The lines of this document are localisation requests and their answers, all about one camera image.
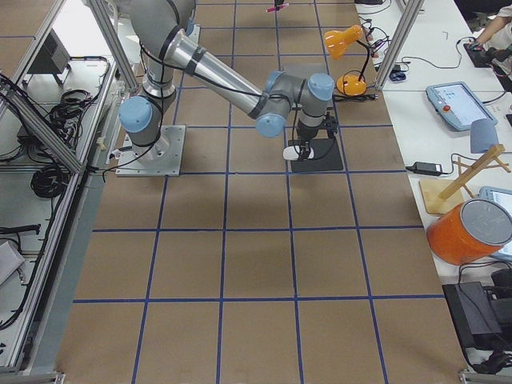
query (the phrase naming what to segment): power adapter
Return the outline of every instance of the power adapter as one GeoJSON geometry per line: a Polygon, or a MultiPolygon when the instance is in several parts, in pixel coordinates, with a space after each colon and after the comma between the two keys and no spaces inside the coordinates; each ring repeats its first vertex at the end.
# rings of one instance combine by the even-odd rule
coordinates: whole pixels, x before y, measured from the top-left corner
{"type": "Polygon", "coordinates": [[[429,176],[442,175],[441,164],[434,164],[433,162],[415,162],[412,166],[406,166],[413,174],[427,174],[429,176]]]}

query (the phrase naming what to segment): tablet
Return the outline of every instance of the tablet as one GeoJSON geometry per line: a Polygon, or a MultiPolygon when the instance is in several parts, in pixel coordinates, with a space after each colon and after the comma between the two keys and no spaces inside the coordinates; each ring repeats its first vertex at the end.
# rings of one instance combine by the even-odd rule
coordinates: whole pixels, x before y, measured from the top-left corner
{"type": "Polygon", "coordinates": [[[428,86],[426,96],[439,116],[455,130],[470,130],[471,123],[481,118],[489,118],[498,124],[498,120],[464,82],[428,86]]]}
{"type": "MultiPolygon", "coordinates": [[[[484,186],[478,194],[480,198],[496,202],[512,215],[512,190],[494,188],[493,186],[484,186]]],[[[512,262],[512,242],[506,244],[498,252],[491,255],[493,258],[512,262]]]]}

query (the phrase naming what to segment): floor tile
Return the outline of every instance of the floor tile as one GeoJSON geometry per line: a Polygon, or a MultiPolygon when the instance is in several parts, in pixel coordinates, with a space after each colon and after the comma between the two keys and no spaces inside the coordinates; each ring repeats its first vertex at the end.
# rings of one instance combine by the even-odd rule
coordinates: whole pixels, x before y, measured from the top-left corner
{"type": "Polygon", "coordinates": [[[0,38],[0,52],[9,52],[0,58],[0,73],[12,77],[32,41],[32,38],[0,38]]]}
{"type": "Polygon", "coordinates": [[[177,124],[188,126],[227,126],[230,104],[208,89],[181,92],[177,124]]]}
{"type": "Polygon", "coordinates": [[[281,70],[288,71],[289,65],[308,65],[308,64],[321,64],[326,68],[326,60],[323,56],[320,55],[311,55],[311,56],[281,56],[279,59],[281,63],[281,70]]]}
{"type": "Polygon", "coordinates": [[[164,178],[109,174],[94,228],[156,228],[164,178]]]}
{"type": "Polygon", "coordinates": [[[350,176],[360,226],[420,226],[405,173],[350,176]]]}
{"type": "Polygon", "coordinates": [[[152,298],[218,298],[222,232],[161,232],[152,298]]]}
{"type": "Polygon", "coordinates": [[[384,126],[391,125],[386,102],[382,92],[377,99],[368,102],[341,102],[336,104],[339,123],[342,126],[384,126]]]}
{"type": "Polygon", "coordinates": [[[466,364],[443,298],[378,300],[374,305],[390,382],[460,382],[458,372],[466,364]]]}
{"type": "Polygon", "coordinates": [[[265,12],[267,7],[263,4],[237,4],[236,27],[275,28],[275,16],[265,12]]]}
{"type": "Polygon", "coordinates": [[[131,382],[141,303],[75,304],[55,364],[71,384],[131,382]]]}
{"type": "Polygon", "coordinates": [[[224,295],[227,298],[294,296],[289,232],[228,232],[224,295]]]}
{"type": "Polygon", "coordinates": [[[294,174],[290,185],[295,228],[354,225],[344,174],[294,174]]]}
{"type": "Polygon", "coordinates": [[[231,126],[251,126],[254,128],[256,121],[236,106],[233,106],[231,108],[231,126]]]}
{"type": "Polygon", "coordinates": [[[195,15],[195,22],[200,26],[209,27],[229,27],[234,25],[234,6],[233,5],[204,5],[198,6],[195,15]]]}
{"type": "Polygon", "coordinates": [[[423,228],[362,230],[361,236],[372,294],[442,294],[423,228]]]}
{"type": "Polygon", "coordinates": [[[38,6],[31,0],[2,2],[0,36],[35,36],[54,4],[55,0],[39,0],[38,6]]]}
{"type": "Polygon", "coordinates": [[[294,232],[299,296],[367,296],[355,230],[294,232]]]}
{"type": "Polygon", "coordinates": [[[367,300],[299,304],[305,382],[384,383],[367,300]]]}
{"type": "Polygon", "coordinates": [[[276,55],[278,52],[275,30],[237,30],[234,34],[234,54],[276,55]]]}
{"type": "Polygon", "coordinates": [[[292,4],[285,12],[278,12],[278,26],[300,28],[302,26],[318,27],[314,4],[292,4]]]}
{"type": "Polygon", "coordinates": [[[350,170],[403,170],[393,127],[343,128],[342,140],[350,170]]]}
{"type": "Polygon", "coordinates": [[[299,382],[292,302],[224,304],[221,383],[242,382],[299,382]]]}
{"type": "Polygon", "coordinates": [[[270,74],[278,70],[278,59],[276,57],[244,57],[234,58],[234,70],[241,76],[255,84],[258,88],[264,89],[266,80],[270,74]]]}
{"type": "Polygon", "coordinates": [[[322,37],[317,28],[279,30],[280,54],[323,54],[322,37]]]}
{"type": "Polygon", "coordinates": [[[218,304],[150,304],[137,383],[212,383],[217,372],[218,304]]]}
{"type": "Polygon", "coordinates": [[[169,180],[162,228],[221,229],[225,184],[224,175],[183,174],[169,180]]]}
{"type": "Polygon", "coordinates": [[[360,23],[353,4],[317,4],[317,10],[321,26],[347,28],[360,23]]]}
{"type": "Polygon", "coordinates": [[[227,128],[189,128],[181,172],[226,171],[227,128]]]}
{"type": "Polygon", "coordinates": [[[230,172],[284,172],[282,137],[265,138],[256,130],[231,130],[230,172]]]}
{"type": "Polygon", "coordinates": [[[155,233],[94,233],[75,298],[144,298],[155,233]]]}
{"type": "Polygon", "coordinates": [[[229,229],[289,227],[284,175],[231,175],[228,188],[229,229]]]}
{"type": "Polygon", "coordinates": [[[199,44],[204,46],[208,52],[217,56],[229,54],[233,50],[233,29],[209,29],[202,30],[199,37],[199,44]]]}

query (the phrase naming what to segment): robotic arm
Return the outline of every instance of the robotic arm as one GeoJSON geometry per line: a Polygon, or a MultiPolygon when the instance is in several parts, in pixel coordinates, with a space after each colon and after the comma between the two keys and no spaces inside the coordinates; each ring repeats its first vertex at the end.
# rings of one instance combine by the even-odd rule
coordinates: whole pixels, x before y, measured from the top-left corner
{"type": "Polygon", "coordinates": [[[309,79],[275,71],[265,91],[229,68],[205,48],[186,36],[194,0],[133,0],[130,18],[144,52],[147,73],[138,96],[124,102],[120,119],[134,152],[145,153],[140,162],[151,162],[165,151],[168,143],[160,136],[162,116],[176,97],[172,83],[174,69],[185,71],[248,116],[266,137],[279,135],[294,105],[302,105],[298,116],[298,146],[294,159],[311,157],[309,141],[318,130],[333,125],[326,108],[334,90],[327,74],[309,79]]]}

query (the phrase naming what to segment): metal base plate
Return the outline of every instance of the metal base plate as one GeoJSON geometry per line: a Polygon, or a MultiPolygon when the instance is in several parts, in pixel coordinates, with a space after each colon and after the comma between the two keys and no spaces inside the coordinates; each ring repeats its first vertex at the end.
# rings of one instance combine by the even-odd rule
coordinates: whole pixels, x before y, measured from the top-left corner
{"type": "MultiPolygon", "coordinates": [[[[162,126],[162,134],[170,141],[170,148],[159,160],[151,164],[141,164],[134,152],[122,152],[118,164],[130,164],[117,168],[115,173],[120,177],[148,177],[148,176],[179,176],[182,164],[183,144],[185,142],[186,126],[162,126]]],[[[131,146],[128,135],[123,146],[131,146]]]]}
{"type": "Polygon", "coordinates": [[[326,156],[320,160],[304,160],[302,162],[290,162],[291,171],[299,172],[327,172],[329,170],[343,170],[342,156],[339,153],[338,143],[333,144],[332,138],[316,138],[311,140],[311,148],[314,150],[315,157],[326,156]]]}

